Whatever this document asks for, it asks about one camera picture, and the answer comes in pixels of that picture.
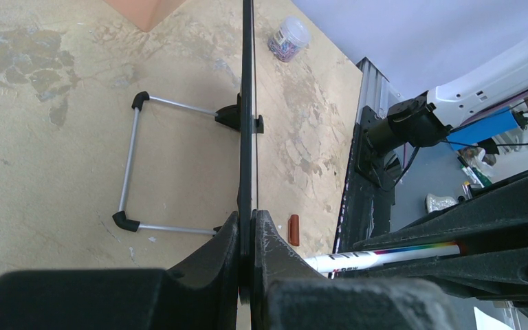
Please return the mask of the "red-brown marker cap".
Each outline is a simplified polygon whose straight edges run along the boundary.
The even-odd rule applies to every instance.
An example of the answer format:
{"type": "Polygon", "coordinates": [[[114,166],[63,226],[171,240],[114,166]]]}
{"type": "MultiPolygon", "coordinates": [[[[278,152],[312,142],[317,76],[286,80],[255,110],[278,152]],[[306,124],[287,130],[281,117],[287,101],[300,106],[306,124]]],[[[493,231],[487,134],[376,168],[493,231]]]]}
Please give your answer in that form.
{"type": "Polygon", "coordinates": [[[288,220],[288,242],[292,246],[300,245],[300,218],[297,214],[292,214],[288,220]]]}

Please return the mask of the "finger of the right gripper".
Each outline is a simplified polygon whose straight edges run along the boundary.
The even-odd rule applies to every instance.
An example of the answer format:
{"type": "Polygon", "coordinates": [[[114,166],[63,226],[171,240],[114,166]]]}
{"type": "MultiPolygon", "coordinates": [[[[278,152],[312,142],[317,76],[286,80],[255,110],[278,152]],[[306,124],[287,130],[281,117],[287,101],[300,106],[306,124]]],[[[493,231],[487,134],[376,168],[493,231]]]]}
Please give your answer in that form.
{"type": "Polygon", "coordinates": [[[473,199],[419,219],[388,234],[354,243],[377,250],[446,241],[481,247],[528,247],[528,170],[493,184],[473,199]]]}
{"type": "Polygon", "coordinates": [[[340,278],[420,278],[459,298],[507,300],[528,308],[528,247],[453,258],[424,258],[343,272],[340,278]]]}

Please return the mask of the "small black-framed whiteboard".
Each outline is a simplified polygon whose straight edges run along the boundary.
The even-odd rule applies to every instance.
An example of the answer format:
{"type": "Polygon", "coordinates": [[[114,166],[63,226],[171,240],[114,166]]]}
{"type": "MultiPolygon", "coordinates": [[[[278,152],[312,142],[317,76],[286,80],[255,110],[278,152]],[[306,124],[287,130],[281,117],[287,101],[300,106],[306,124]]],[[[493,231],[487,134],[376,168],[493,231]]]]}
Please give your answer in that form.
{"type": "Polygon", "coordinates": [[[119,228],[129,232],[137,232],[139,229],[188,233],[201,232],[200,230],[191,228],[144,224],[127,217],[127,195],[138,121],[145,102],[154,101],[197,113],[203,113],[212,116],[219,124],[238,131],[240,133],[239,190],[237,194],[237,208],[239,212],[239,296],[242,303],[248,303],[250,301],[250,286],[252,281],[251,271],[249,270],[249,267],[252,266],[252,218],[258,209],[257,137],[258,134],[263,133],[263,120],[256,111],[256,56],[253,1],[242,2],[242,33],[241,87],[234,106],[224,107],[214,112],[151,96],[145,91],[136,94],[131,105],[134,111],[134,117],[122,192],[118,211],[113,214],[112,219],[119,228]]]}

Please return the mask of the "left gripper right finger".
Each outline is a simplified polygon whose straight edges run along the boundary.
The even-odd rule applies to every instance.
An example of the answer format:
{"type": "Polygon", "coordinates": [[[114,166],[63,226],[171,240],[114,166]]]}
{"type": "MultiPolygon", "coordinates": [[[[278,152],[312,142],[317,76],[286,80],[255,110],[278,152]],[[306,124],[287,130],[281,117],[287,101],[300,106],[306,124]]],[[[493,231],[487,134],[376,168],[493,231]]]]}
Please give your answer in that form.
{"type": "Polygon", "coordinates": [[[456,329],[452,304],[416,278],[329,280],[278,234],[270,213],[252,222],[253,329],[456,329]]]}

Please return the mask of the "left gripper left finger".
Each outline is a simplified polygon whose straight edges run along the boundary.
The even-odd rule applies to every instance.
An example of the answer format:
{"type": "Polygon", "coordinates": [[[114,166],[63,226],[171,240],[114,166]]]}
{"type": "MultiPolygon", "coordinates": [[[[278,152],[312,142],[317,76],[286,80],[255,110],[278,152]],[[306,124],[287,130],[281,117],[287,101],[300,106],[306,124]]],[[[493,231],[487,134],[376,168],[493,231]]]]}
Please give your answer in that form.
{"type": "Polygon", "coordinates": [[[56,269],[0,276],[0,329],[233,329],[238,214],[170,269],[56,269]]]}

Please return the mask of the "white marker rainbow stripe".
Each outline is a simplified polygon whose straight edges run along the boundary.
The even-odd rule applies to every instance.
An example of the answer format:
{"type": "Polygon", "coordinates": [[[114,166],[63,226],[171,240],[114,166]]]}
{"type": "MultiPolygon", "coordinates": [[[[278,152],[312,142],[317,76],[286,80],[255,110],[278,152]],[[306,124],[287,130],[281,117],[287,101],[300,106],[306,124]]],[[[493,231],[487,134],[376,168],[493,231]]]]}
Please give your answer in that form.
{"type": "Polygon", "coordinates": [[[305,262],[319,273],[338,273],[367,270],[389,263],[413,261],[439,256],[460,255],[460,247],[453,242],[431,243],[385,250],[365,250],[323,254],[305,259],[305,262]]]}

